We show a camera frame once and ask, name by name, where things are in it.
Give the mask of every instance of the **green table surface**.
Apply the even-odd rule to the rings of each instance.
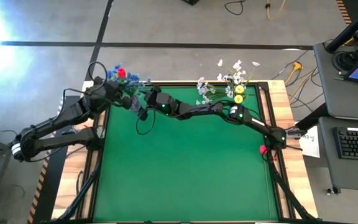
[[[178,100],[200,100],[195,87],[166,87]],[[255,87],[244,106],[259,111]],[[139,124],[146,131],[152,124]],[[156,114],[140,136],[136,114],[111,108],[94,222],[277,220],[263,136],[218,116],[185,121]]]

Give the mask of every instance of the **table leg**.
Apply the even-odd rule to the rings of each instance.
[[[323,103],[313,112],[311,112],[307,117],[299,121],[295,126],[298,127],[300,130],[307,131],[318,123],[318,119],[320,117],[325,116],[329,116],[329,114],[326,103]]]

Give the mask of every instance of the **gray floor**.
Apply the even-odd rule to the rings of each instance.
[[[313,45],[335,37],[344,27],[335,0],[288,0],[282,15],[269,21],[263,1],[248,0],[244,13],[228,13],[223,0],[201,0],[190,7],[180,0],[115,0],[109,15],[104,42],[165,42],[214,44]],[[95,42],[107,0],[0,0],[0,40]],[[274,1],[277,10],[280,2]],[[22,128],[54,116],[66,87],[81,88],[92,47],[0,47],[0,129]],[[296,50],[223,50],[223,49],[125,49],[102,48],[98,60],[112,67],[121,63],[132,72],[154,80],[215,79],[219,59],[227,65],[243,61],[250,72],[251,62],[259,62],[253,79],[269,80],[302,52]],[[306,53],[300,62],[302,74],[315,68],[314,55]],[[284,79],[290,68],[279,78]],[[103,75],[100,68],[95,75]],[[296,85],[288,87],[288,93]],[[309,102],[322,92],[308,83],[301,99]],[[324,101],[310,104],[315,109]],[[294,108],[299,120],[309,110]],[[8,142],[7,133],[0,140]],[[11,160],[0,181],[0,220],[25,223],[40,164]],[[316,206],[321,218],[358,223],[358,191],[345,190],[340,196],[327,197],[326,168],[309,159]],[[25,190],[22,196],[20,185]]]

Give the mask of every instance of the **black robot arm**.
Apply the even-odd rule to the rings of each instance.
[[[82,129],[79,133],[68,133],[54,138],[40,139],[56,130],[69,125],[76,125],[101,114],[110,105],[129,109],[131,99],[122,97],[123,85],[113,81],[103,83],[96,77],[94,86],[88,88],[75,104],[63,109],[59,115],[39,124],[25,128],[11,143],[11,151],[15,159],[30,161],[39,152],[73,144],[84,144],[87,147],[99,147],[99,137],[94,128]]]
[[[178,99],[174,99],[168,93],[161,92],[160,87],[154,86],[150,91],[144,92],[146,108],[139,110],[139,118],[147,118],[147,110],[154,110],[166,116],[179,120],[190,119],[193,116],[214,114],[220,116],[228,123],[246,125],[262,133],[269,141],[270,148],[282,149],[286,145],[285,130],[279,127],[271,127],[250,114],[250,110],[232,101],[222,100],[207,105],[189,105]]]

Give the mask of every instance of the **keyboard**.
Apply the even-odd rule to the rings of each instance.
[[[358,128],[333,128],[336,149],[341,159],[358,159]]]

